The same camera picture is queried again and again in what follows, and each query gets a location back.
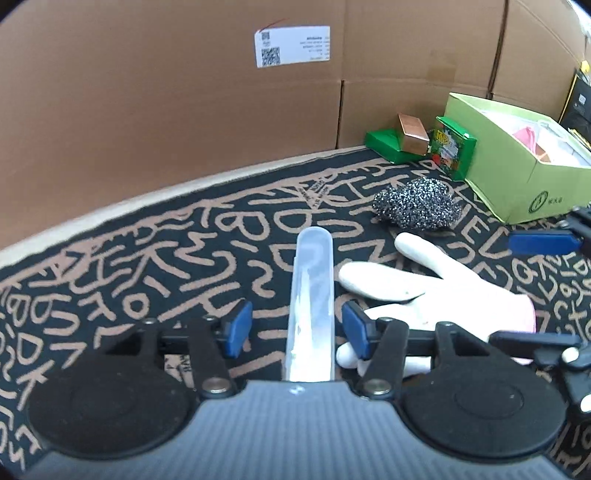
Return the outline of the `clear plastic tube case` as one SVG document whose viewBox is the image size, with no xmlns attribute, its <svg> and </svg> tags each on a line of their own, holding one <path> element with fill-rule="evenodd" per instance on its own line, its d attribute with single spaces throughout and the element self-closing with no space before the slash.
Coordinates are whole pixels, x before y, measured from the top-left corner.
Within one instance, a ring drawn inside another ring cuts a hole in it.
<svg viewBox="0 0 591 480">
<path fill-rule="evenodd" d="M 335 379 L 335 280 L 332 235 L 322 227 L 297 235 L 283 379 Z"/>
</svg>

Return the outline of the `black white speckled scrubber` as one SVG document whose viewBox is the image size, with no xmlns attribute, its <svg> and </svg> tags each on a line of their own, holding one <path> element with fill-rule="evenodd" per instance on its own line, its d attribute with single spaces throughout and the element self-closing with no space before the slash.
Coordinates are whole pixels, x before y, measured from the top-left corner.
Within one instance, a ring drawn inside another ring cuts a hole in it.
<svg viewBox="0 0 591 480">
<path fill-rule="evenodd" d="M 375 195 L 372 208 L 380 221 L 411 231 L 446 229 L 461 215 L 448 185 L 432 178 L 389 186 Z"/>
</svg>

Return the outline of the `black yellow equipment case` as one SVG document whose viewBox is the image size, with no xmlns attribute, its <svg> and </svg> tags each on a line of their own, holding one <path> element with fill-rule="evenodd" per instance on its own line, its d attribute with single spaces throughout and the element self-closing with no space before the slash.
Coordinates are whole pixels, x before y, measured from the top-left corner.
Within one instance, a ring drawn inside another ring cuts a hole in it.
<svg viewBox="0 0 591 480">
<path fill-rule="evenodd" d="M 573 76 L 558 123 L 572 131 L 588 148 L 591 129 L 590 106 L 590 64 L 584 60 Z"/>
</svg>

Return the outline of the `green printed card box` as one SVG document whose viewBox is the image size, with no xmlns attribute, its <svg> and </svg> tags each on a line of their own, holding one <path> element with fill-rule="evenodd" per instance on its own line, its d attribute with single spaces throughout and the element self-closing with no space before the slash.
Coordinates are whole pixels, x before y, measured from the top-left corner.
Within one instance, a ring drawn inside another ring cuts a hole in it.
<svg viewBox="0 0 591 480">
<path fill-rule="evenodd" d="M 466 179 L 477 138 L 456 121 L 446 117 L 436 117 L 436 128 L 430 141 L 430 154 L 439 168 L 452 180 Z"/>
</svg>

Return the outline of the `white pink rubber glove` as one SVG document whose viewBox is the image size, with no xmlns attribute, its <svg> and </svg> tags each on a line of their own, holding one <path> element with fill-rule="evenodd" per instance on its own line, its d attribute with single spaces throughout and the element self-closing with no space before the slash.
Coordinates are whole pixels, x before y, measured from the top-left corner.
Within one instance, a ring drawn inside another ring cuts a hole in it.
<svg viewBox="0 0 591 480">
<path fill-rule="evenodd" d="M 550 163 L 548 153 L 538 144 L 536 131 L 532 127 L 524 127 L 513 133 L 513 137 L 522 143 L 539 162 Z"/>
</svg>

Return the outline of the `copper brown small box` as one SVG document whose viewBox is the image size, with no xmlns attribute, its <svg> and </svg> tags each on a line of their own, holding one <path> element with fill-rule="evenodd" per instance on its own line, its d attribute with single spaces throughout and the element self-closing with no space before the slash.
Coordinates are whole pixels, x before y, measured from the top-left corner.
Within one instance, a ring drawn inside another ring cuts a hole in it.
<svg viewBox="0 0 591 480">
<path fill-rule="evenodd" d="M 414 155 L 425 156 L 428 153 L 430 139 L 428 133 L 418 117 L 400 113 L 400 148 L 402 151 Z"/>
</svg>

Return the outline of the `small green box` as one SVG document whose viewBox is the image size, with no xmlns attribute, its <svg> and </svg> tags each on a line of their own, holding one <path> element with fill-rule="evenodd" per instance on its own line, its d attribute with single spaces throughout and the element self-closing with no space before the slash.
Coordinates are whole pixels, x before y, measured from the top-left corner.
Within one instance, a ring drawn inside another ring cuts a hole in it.
<svg viewBox="0 0 591 480">
<path fill-rule="evenodd" d="M 365 146 L 393 164 L 405 164 L 427 158 L 402 150 L 395 129 L 375 130 L 366 133 Z"/>
</svg>

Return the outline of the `green open cardboard box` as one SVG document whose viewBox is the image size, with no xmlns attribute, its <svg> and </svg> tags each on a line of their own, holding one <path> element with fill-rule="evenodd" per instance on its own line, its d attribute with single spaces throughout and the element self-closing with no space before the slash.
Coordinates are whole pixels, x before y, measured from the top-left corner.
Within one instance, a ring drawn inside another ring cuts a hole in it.
<svg viewBox="0 0 591 480">
<path fill-rule="evenodd" d="M 445 116 L 477 138 L 466 182 L 506 224 L 559 216 L 590 203 L 590 152 L 552 118 L 520 107 L 451 93 Z M 550 163 L 513 137 L 532 127 Z"/>
</svg>

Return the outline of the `large brown cardboard box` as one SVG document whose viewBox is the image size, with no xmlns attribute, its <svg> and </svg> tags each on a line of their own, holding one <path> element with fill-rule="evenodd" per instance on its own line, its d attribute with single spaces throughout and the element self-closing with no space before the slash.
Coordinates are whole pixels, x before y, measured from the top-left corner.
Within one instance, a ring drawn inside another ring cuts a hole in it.
<svg viewBox="0 0 591 480">
<path fill-rule="evenodd" d="M 331 59 L 256 67 L 266 28 Z M 567 1 L 6 1 L 1 243 L 169 185 L 359 145 L 451 92 L 558 117 L 590 36 Z"/>
</svg>

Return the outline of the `white shipping label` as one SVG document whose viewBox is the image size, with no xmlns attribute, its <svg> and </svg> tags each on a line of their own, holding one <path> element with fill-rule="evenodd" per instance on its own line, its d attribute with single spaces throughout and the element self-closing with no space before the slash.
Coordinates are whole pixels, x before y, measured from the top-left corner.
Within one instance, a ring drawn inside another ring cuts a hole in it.
<svg viewBox="0 0 591 480">
<path fill-rule="evenodd" d="M 331 59 L 330 26 L 266 28 L 256 31 L 253 40 L 257 68 Z"/>
</svg>

